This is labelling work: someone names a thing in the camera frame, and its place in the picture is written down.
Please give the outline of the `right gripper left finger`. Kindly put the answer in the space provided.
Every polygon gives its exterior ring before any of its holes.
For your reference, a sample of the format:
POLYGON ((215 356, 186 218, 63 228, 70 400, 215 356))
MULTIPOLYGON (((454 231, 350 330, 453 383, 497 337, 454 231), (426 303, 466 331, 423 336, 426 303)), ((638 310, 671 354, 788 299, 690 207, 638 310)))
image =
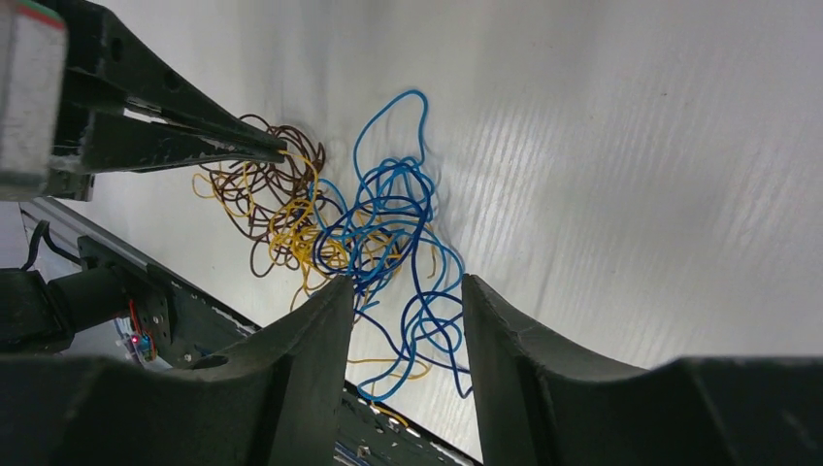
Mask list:
POLYGON ((184 369, 107 357, 5 356, 5 465, 329 465, 353 283, 184 369))

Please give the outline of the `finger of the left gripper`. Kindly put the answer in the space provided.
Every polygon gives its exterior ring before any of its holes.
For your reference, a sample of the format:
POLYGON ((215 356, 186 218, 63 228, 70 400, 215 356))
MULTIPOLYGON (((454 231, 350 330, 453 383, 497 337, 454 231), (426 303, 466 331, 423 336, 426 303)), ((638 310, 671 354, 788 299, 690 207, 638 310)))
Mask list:
POLYGON ((210 133, 67 104, 60 110, 49 156, 49 195, 90 197, 90 178, 152 172, 224 160, 278 163, 285 141, 256 128, 210 133))
POLYGON ((43 5, 67 31, 56 149, 284 149, 282 140, 233 116, 183 78, 106 7, 43 5))

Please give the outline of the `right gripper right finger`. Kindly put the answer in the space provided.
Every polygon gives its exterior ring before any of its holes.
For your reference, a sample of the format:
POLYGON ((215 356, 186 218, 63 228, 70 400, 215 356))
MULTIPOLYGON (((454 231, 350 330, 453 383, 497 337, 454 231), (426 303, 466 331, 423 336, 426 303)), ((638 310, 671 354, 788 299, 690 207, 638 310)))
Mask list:
POLYGON ((682 357, 651 370, 587 349, 462 281, 487 465, 818 465, 818 357, 682 357))

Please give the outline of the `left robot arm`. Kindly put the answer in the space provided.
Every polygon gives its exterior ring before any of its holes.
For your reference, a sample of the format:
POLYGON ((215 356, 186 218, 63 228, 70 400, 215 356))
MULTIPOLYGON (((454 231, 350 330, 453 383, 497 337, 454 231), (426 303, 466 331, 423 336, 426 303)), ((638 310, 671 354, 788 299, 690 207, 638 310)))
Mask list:
MULTIPOLYGON (((95 175, 223 160, 278 163, 283 140, 231 115, 90 1, 1 5, 1 197, 84 200, 95 175)), ((1 349, 58 352, 128 310, 117 269, 48 282, 34 269, 40 221, 19 268, 1 272, 1 349)))

